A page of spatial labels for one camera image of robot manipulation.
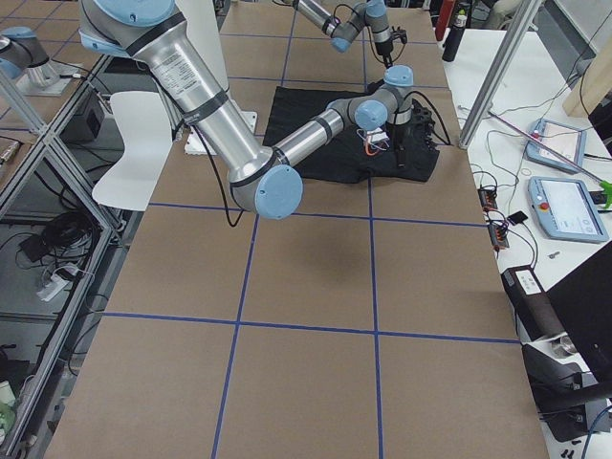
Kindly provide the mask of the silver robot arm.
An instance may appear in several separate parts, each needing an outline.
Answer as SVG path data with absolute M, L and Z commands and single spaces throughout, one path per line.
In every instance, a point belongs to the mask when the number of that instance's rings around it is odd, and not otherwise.
M 331 39 L 332 46 L 340 53 L 346 52 L 364 29 L 371 34 L 375 52 L 385 66 L 392 64 L 394 43 L 407 43 L 407 32 L 389 25 L 387 7 L 384 1 L 365 1 L 348 7 L 351 12 L 346 21 L 328 12 L 317 1 L 283 1 L 316 25 Z
M 343 98 L 272 147 L 254 137 L 229 86 L 210 70 L 205 48 L 190 37 L 194 15 L 173 1 L 82 1 L 79 4 L 81 43 L 103 55 L 131 58 L 145 64 L 191 126 L 212 147 L 229 170 L 229 190 L 243 210 L 268 219 L 291 215 L 302 199 L 303 183 L 295 165 L 343 130 L 356 125 L 373 131 L 400 117 L 411 116 L 413 71 L 391 61 L 393 31 L 382 1 L 357 4 L 342 22 L 316 1 L 292 1 L 333 47 L 346 51 L 365 28 L 373 34 L 383 57 L 382 86 L 372 95 Z

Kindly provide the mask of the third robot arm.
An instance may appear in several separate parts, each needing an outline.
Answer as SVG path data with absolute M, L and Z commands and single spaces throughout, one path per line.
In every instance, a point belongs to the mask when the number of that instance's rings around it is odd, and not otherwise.
M 49 60 L 31 28 L 15 26 L 1 32 L 1 71 L 6 77 L 21 77 L 27 69 L 43 66 Z

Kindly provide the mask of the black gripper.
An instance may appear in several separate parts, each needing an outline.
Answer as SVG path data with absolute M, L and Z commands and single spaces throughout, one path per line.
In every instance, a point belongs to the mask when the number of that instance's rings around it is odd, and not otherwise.
M 389 124 L 389 134 L 392 141 L 392 149 L 396 157 L 396 166 L 398 168 L 405 167 L 406 148 L 404 145 L 404 138 L 406 133 L 409 131 L 410 123 L 403 124 Z
M 407 43 L 407 31 L 401 27 L 386 27 L 384 30 L 374 31 L 374 46 L 378 56 L 391 56 L 393 43 L 399 40 Z

